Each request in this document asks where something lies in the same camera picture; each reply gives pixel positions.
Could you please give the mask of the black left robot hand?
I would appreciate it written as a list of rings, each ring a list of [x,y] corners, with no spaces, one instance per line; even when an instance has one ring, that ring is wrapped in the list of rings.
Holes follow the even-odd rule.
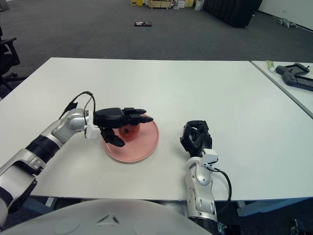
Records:
[[[118,137],[113,129],[126,125],[135,126],[153,121],[152,117],[145,116],[146,110],[135,108],[107,108],[94,113],[93,124],[100,128],[100,133],[105,143],[123,147],[124,141]]]

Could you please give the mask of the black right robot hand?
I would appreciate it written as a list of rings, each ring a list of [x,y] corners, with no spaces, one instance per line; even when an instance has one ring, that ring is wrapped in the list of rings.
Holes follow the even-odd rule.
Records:
[[[212,148],[212,138],[204,120],[192,120],[185,124],[180,143],[190,157],[202,157],[204,149]]]

